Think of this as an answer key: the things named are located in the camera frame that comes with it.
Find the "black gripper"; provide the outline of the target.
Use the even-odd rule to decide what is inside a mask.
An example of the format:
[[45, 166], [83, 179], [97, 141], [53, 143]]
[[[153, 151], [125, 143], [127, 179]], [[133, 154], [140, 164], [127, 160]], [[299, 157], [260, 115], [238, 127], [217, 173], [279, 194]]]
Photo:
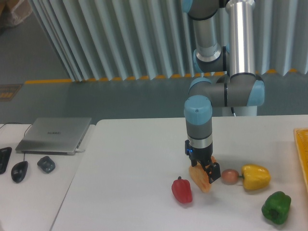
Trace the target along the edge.
[[205, 148], [195, 148], [190, 145], [189, 140], [185, 141], [185, 154], [189, 157], [191, 166], [195, 167], [198, 163], [200, 163], [202, 168], [205, 168], [210, 184], [221, 177], [220, 165], [219, 163], [212, 161], [212, 153], [212, 143]]

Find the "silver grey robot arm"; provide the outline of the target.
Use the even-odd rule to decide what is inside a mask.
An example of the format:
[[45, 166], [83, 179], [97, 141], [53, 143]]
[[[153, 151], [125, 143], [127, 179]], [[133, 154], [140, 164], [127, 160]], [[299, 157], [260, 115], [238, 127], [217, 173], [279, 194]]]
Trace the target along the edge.
[[[192, 81], [184, 104], [187, 140], [185, 153], [192, 166], [200, 165], [213, 183], [220, 166], [213, 153], [212, 110], [214, 107], [260, 106], [265, 86], [256, 74], [253, 0], [185, 0], [182, 10], [192, 19], [196, 50], [193, 63], [198, 73], [225, 71], [227, 77], [212, 83], [206, 77]], [[219, 9], [229, 16], [229, 44], [220, 46], [215, 17]]]

